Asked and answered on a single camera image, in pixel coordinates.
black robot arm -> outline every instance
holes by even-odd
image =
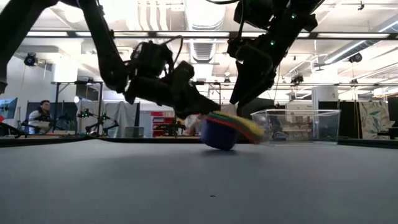
[[[189,84],[194,76],[190,64],[182,62],[174,68],[176,61],[165,43],[140,43],[141,48],[134,50],[131,60],[123,62],[114,43],[113,31],[109,30],[98,0],[61,2],[83,11],[97,49],[101,77],[109,89],[123,93],[127,102],[133,104],[138,97],[158,105],[170,106],[182,119],[190,114],[207,114],[220,108]],[[8,61],[43,10],[56,3],[58,0],[31,0],[28,3],[24,0],[10,0],[0,14],[0,24],[4,26],[0,37],[0,94],[4,93],[7,86]],[[165,72],[164,78],[160,78],[166,64],[169,65],[169,70]]]
[[[304,29],[317,27],[312,14],[324,0],[230,0],[214,4],[238,2],[234,21],[241,27],[235,38],[229,39],[227,53],[236,58],[238,78],[230,102],[239,106],[249,103],[274,85],[277,67]],[[243,24],[266,30],[255,39],[241,37]]]

transparent container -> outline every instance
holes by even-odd
[[[251,114],[264,128],[261,144],[335,145],[338,142],[340,110],[262,110]]]

gray mat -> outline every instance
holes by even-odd
[[[0,149],[4,224],[396,224],[398,150],[84,141]]]

security camera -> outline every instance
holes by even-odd
[[[354,54],[353,56],[348,58],[348,61],[351,63],[359,63],[362,61],[362,55],[360,53]]]
[[[37,60],[36,53],[28,53],[24,60],[24,64],[29,67],[35,67],[38,63],[39,60]]]

person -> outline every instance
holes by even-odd
[[[197,135],[201,134],[201,130],[203,128],[202,114],[193,114],[188,116],[185,119],[185,127],[187,129],[187,134],[189,135]]]
[[[34,127],[29,127],[29,134],[45,134],[50,131],[51,115],[49,100],[42,100],[37,110],[31,112],[28,117],[28,124]]]

